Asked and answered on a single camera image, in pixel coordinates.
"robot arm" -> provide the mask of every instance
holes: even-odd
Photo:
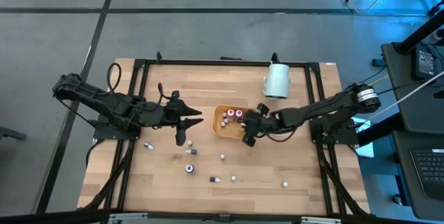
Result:
[[[245,135],[242,141],[250,147],[255,145],[255,138],[268,134],[294,132],[305,121],[317,117],[328,118],[323,122],[324,130],[333,130],[358,113],[371,113],[381,106],[375,91],[365,84],[353,84],[346,90],[325,100],[301,108],[285,108],[271,112],[264,104],[259,104],[259,112],[249,110],[244,115]]]
[[[185,130],[200,123],[203,119],[185,119],[181,117],[202,114],[191,109],[179,99],[179,91],[173,91],[171,96],[162,93],[158,103],[146,102],[145,98],[122,93],[106,92],[93,85],[84,83],[78,74],[61,76],[53,88],[53,96],[58,100],[79,101],[99,114],[106,117],[109,124],[121,131],[131,131],[141,127],[163,126],[176,127],[176,144],[181,146],[185,142]],[[160,105],[162,98],[169,101],[165,106]]]

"concrete floor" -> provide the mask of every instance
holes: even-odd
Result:
[[[1,8],[101,8],[105,0],[0,0]],[[365,8],[373,0],[353,0]],[[426,0],[431,6],[437,0]],[[315,8],[345,9],[341,0],[112,0],[111,8]],[[420,0],[380,0],[374,9],[421,10]],[[28,214],[41,188],[67,110],[51,98],[58,76],[80,73],[99,14],[0,13],[0,126],[28,134],[25,142],[0,143],[0,216]],[[336,62],[343,86],[366,78],[383,43],[403,40],[426,17],[272,14],[112,14],[106,17],[87,81],[105,88],[115,58],[217,59]],[[376,89],[389,88],[383,80]],[[381,97],[383,105],[395,101]],[[380,115],[376,121],[396,110]],[[86,107],[79,112],[94,119]],[[49,212],[76,207],[85,154],[93,130],[76,119]],[[364,173],[372,213],[416,220],[408,207],[391,203],[394,179]],[[170,223],[171,221],[151,221]]]

